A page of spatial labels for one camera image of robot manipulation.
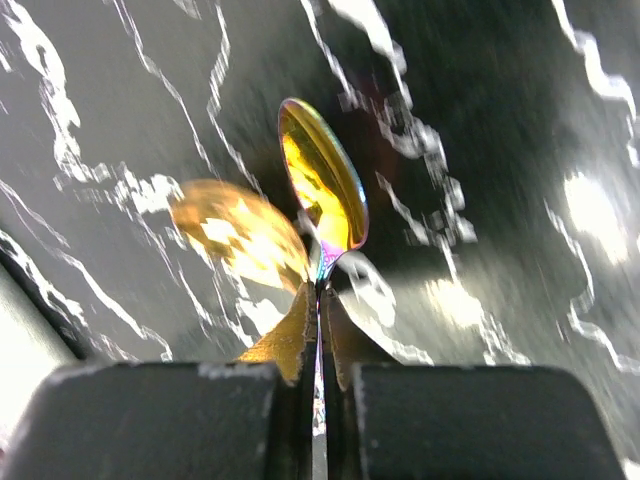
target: marble countertop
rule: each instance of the marble countertop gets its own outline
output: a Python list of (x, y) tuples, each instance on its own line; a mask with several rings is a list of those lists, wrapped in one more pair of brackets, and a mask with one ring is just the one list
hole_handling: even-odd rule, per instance
[(297, 96), (368, 197), (333, 280), (354, 322), (402, 361), (567, 369), (640, 461), (636, 0), (0, 10), (0, 249), (79, 357), (225, 361), (277, 323), (167, 197), (221, 178), (293, 220)]

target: black marble surface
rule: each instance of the black marble surface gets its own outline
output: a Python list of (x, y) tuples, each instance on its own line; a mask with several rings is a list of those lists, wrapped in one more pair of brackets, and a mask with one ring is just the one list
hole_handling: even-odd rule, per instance
[(403, 361), (567, 369), (639, 461), (640, 3), (330, 3), (0, 2), (8, 267), (79, 356), (234, 358), (286, 308), (165, 199), (219, 177), (294, 219), (276, 119), (298, 96), (369, 200), (364, 276), (334, 278), (356, 324)]

